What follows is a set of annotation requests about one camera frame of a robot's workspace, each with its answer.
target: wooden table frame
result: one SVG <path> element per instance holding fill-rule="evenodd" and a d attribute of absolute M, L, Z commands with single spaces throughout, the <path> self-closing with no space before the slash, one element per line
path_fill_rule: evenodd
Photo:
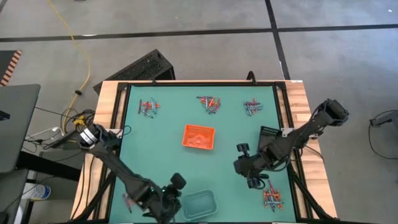
<path fill-rule="evenodd" d="M 100 124 L 105 128 L 120 128 L 124 123 L 123 112 L 125 107 L 126 99 L 126 84 L 136 85 L 153 85 L 152 81 L 105 81 L 99 95 L 98 105 L 94 118 L 94 123 Z M 252 80 L 159 80 L 156 81 L 159 85 L 255 85 L 256 82 Z M 307 96 L 305 94 L 304 85 L 302 81 L 281 81 L 281 80 L 259 80 L 257 83 L 262 84 L 275 84 L 277 88 L 274 89 L 275 103 L 279 109 L 280 114 L 280 126 L 281 127 L 295 127 L 299 128 L 305 124 L 310 116 L 311 111 L 308 105 Z M 310 140 L 308 145 L 320 152 L 318 141 Z M 98 190 L 101 177 L 104 179 L 108 170 L 103 168 L 102 162 L 93 158 L 91 154 L 87 154 L 85 157 L 85 168 L 82 172 L 85 172 L 86 178 L 84 179 L 83 196 L 80 199 L 82 191 L 83 176 L 80 176 L 78 188 L 76 190 L 75 202 L 73 204 L 72 213 L 76 210 L 78 202 L 80 206 L 77 209 L 75 217 L 77 217 L 85 208 L 86 201 L 90 201 Z M 292 162 L 292 165 L 301 179 L 305 179 L 307 188 L 317 200 L 317 202 L 323 207 L 323 209 L 331 216 L 336 217 L 335 206 L 331 197 L 328 179 L 326 176 L 325 167 L 322 160 L 314 153 L 304 150 L 301 159 L 297 162 Z M 88 189 L 88 176 L 91 175 L 90 189 Z M 312 210 L 306 200 L 303 199 L 301 192 L 297 186 L 292 187 L 294 184 L 290 182 L 290 187 L 295 193 L 294 197 L 295 204 L 295 215 L 301 218 L 312 218 Z M 100 206 L 97 207 L 95 212 L 90 216 L 94 219 L 109 218 L 109 200 L 112 195 L 109 194 L 109 188 L 103 195 Z"/>

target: black rubber mat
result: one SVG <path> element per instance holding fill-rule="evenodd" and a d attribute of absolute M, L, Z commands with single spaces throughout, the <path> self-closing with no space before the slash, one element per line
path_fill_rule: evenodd
<path fill-rule="evenodd" d="M 21 53 L 20 50 L 0 50 L 0 86 L 8 85 Z"/>

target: gray floor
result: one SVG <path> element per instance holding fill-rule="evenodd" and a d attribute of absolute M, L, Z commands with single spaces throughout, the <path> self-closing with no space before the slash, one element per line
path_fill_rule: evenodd
<path fill-rule="evenodd" d="M 270 27 L 264 1 L 54 0 L 75 34 L 115 34 L 195 29 Z M 272 0 L 278 27 L 398 23 L 398 3 L 377 0 Z M 67 35 L 45 1 L 8 0 L 0 13 L 0 37 Z M 336 98 L 351 115 L 320 137 L 338 216 L 343 220 L 395 223 L 398 163 L 377 157 L 368 144 L 368 119 L 397 108 L 397 29 L 280 34 L 292 79 L 304 80 L 312 108 Z M 178 79 L 237 79 L 253 70 L 260 79 L 282 79 L 271 33 L 148 37 L 79 41 L 91 58 L 92 79 L 75 108 L 95 109 L 90 86 L 159 49 Z M 70 41 L 0 43 L 22 50 L 11 85 L 42 86 L 38 106 L 61 112 L 85 79 L 84 57 Z M 59 116 L 35 111 L 29 133 L 59 126 Z M 373 130 L 376 149 L 397 156 L 397 130 Z M 63 187 L 54 187 L 63 192 Z M 73 197 L 35 205 L 32 223 L 62 222 Z"/>

